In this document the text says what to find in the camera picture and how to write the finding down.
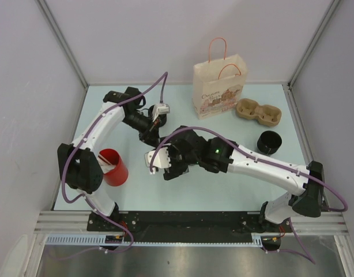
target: cardboard cup holder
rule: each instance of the cardboard cup holder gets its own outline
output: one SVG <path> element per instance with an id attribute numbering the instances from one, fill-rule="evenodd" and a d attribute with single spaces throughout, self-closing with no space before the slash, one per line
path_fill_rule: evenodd
<path id="1" fill-rule="evenodd" d="M 260 124 L 276 126 L 280 123 L 282 112 L 279 108 L 271 105 L 259 105 L 258 102 L 243 98 L 236 105 L 236 113 L 239 117 L 256 119 Z"/>

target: black cup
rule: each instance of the black cup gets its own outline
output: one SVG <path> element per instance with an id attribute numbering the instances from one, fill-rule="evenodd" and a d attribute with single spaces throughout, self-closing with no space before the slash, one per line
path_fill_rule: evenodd
<path id="1" fill-rule="evenodd" d="M 260 135 L 257 143 L 258 151 L 264 155 L 271 155 L 277 152 L 282 145 L 282 139 L 274 131 L 265 131 Z"/>

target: paper bag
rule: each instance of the paper bag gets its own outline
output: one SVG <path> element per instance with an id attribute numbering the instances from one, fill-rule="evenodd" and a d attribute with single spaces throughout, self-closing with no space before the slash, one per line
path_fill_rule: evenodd
<path id="1" fill-rule="evenodd" d="M 210 46 L 216 39 L 225 42 L 223 59 L 210 60 Z M 209 45 L 209 60 L 194 65 L 193 104 L 199 119 L 234 108 L 240 99 L 248 73 L 239 55 L 226 57 L 227 42 L 215 38 Z"/>

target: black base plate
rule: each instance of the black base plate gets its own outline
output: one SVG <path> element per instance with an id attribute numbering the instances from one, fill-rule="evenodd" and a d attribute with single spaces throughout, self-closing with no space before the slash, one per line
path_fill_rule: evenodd
<path id="1" fill-rule="evenodd" d="M 251 242 L 251 233 L 279 233 L 278 225 L 260 225 L 259 212 L 121 212 L 137 242 L 238 243 Z M 122 229 L 91 213 L 88 231 L 114 232 Z M 291 229 L 282 224 L 286 232 Z"/>

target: metal floor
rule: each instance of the metal floor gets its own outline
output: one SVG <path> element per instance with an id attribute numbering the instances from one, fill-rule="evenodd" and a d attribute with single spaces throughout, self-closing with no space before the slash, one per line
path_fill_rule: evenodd
<path id="1" fill-rule="evenodd" d="M 302 240 L 316 265 L 294 254 L 265 254 L 259 248 L 139 246 L 122 254 L 94 250 L 65 261 L 44 254 L 37 277 L 346 276 L 332 236 Z M 46 246 L 45 252 L 65 257 L 84 247 Z M 284 238 L 281 248 L 302 251 L 290 236 Z"/>

